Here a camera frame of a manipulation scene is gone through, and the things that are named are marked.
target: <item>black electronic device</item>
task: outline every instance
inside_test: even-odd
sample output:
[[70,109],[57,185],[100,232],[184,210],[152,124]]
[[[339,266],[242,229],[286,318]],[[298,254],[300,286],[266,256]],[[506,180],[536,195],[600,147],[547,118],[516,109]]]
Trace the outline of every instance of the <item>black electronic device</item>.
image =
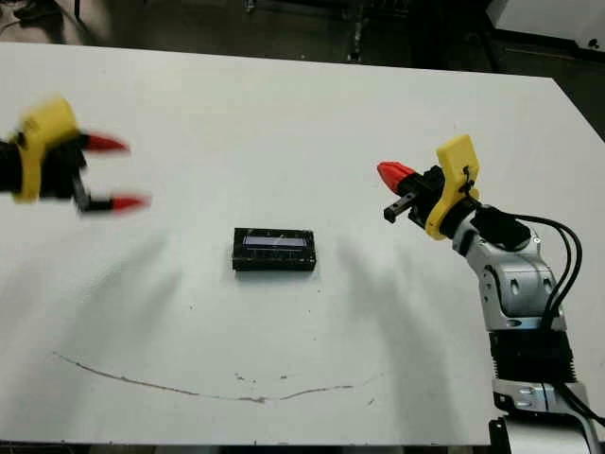
[[310,230],[236,228],[233,233],[236,271],[311,271],[316,261]]

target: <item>white tabletop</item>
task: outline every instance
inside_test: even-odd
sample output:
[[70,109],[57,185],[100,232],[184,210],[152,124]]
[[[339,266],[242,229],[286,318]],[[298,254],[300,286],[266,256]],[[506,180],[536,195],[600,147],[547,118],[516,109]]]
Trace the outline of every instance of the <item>white tabletop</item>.
[[[89,186],[153,197],[120,218],[0,198],[0,439],[488,443],[475,277],[449,241],[382,219],[375,170],[425,170],[465,132],[482,200],[581,236],[568,325],[605,411],[605,145],[551,79],[36,44],[0,61],[2,134],[61,93],[130,142],[89,160]],[[235,274],[234,227],[312,229],[318,265]]]

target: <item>red fingertip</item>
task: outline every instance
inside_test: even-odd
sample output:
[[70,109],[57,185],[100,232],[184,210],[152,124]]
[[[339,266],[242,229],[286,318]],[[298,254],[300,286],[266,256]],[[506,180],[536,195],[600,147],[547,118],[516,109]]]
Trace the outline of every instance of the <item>red fingertip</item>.
[[134,210],[149,206],[149,199],[142,197],[112,197],[112,211]]
[[378,173],[382,181],[391,191],[397,194],[397,187],[404,178],[416,173],[413,168],[404,166],[401,163],[384,162],[378,165]]
[[84,148],[90,151],[126,151],[129,149],[128,145],[118,140],[112,139],[111,137],[102,137],[100,135],[88,135],[88,140]]

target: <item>yellow plastic part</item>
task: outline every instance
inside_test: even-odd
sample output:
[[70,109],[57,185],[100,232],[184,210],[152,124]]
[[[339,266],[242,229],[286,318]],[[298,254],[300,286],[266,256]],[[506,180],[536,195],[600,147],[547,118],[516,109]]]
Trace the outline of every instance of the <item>yellow plastic part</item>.
[[36,107],[23,117],[24,141],[13,141],[19,147],[23,168],[21,193],[18,202],[38,199],[42,186],[42,164],[47,151],[60,142],[78,136],[78,125],[69,103],[56,98]]
[[[445,236],[440,233],[441,223],[452,207],[466,196],[460,189],[467,181],[476,182],[479,161],[468,134],[452,139],[438,148],[437,157],[443,170],[445,185],[440,200],[426,219],[424,228],[433,238],[444,239]],[[464,173],[465,167],[468,167],[468,176]],[[469,195],[479,199],[479,191],[474,187],[469,191]]]

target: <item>brown stain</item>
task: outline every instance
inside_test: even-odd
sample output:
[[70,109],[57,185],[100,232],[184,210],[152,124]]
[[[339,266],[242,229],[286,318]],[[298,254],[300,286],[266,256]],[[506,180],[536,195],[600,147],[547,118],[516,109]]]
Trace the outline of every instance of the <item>brown stain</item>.
[[[155,383],[150,383],[148,381],[136,380],[133,378],[128,378],[124,375],[115,375],[115,374],[110,374],[108,372],[99,371],[98,369],[95,369],[94,367],[84,364],[83,362],[76,361],[75,359],[68,358],[64,355],[61,355],[58,352],[53,352],[53,355],[56,356],[57,358],[61,359],[62,361],[72,364],[86,372],[90,372],[91,374],[103,376],[105,378],[110,378],[113,380],[122,381],[124,383],[129,383],[131,385],[145,386],[145,387],[153,388],[156,390],[168,391],[171,393],[180,393],[180,394],[190,395],[190,396],[194,396],[194,397],[202,397],[202,398],[206,398],[206,399],[251,402],[251,403],[259,404],[259,405],[265,405],[268,401],[284,401],[284,400],[295,399],[302,395],[311,394],[311,393],[329,393],[332,391],[351,390],[354,388],[354,385],[336,385],[336,386],[330,386],[330,387],[324,387],[324,388],[312,388],[310,390],[298,391],[297,393],[284,395],[282,397],[266,397],[263,395],[258,396],[258,397],[252,397],[252,396],[230,397],[230,396],[224,396],[224,395],[202,394],[202,393],[195,393],[193,391],[183,390],[180,388],[174,388],[171,386],[158,385]],[[370,379],[364,381],[361,384],[361,386],[365,386],[383,375],[384,374],[380,374],[379,376],[370,378]],[[245,380],[245,378],[239,374],[235,374],[235,376],[237,379]],[[280,378],[286,379],[287,375],[282,375]],[[370,405],[371,403],[373,403],[373,401],[374,401],[374,399],[372,399],[367,405]]]
[[173,393],[199,396],[199,393],[194,393],[193,391],[181,390],[179,388],[173,388],[171,386],[156,385],[155,383],[149,383],[149,382],[143,381],[143,380],[134,380],[132,378],[127,378],[123,375],[114,375],[114,374],[109,374],[107,372],[98,371],[97,369],[94,369],[91,366],[87,366],[84,363],[81,363],[79,361],[75,361],[71,358],[60,355],[57,352],[53,352],[53,355],[62,359],[65,362],[69,362],[70,364],[73,364],[73,365],[79,367],[80,369],[83,369],[83,370],[88,371],[95,375],[105,376],[106,378],[112,378],[114,380],[123,381],[125,383],[130,383],[132,385],[147,386],[149,388],[155,388],[156,390],[171,391]]
[[260,397],[237,397],[235,400],[241,400],[243,402],[253,402],[255,404],[265,404],[265,402],[271,399],[261,395]]
[[297,393],[293,393],[293,394],[290,394],[290,395],[286,395],[284,397],[280,397],[277,400],[289,400],[289,399],[293,399],[294,397],[299,397],[299,396],[304,395],[304,394],[326,393],[328,391],[350,390],[352,388],[354,388],[353,385],[337,385],[337,386],[331,386],[329,388],[314,388],[312,390],[298,391]]

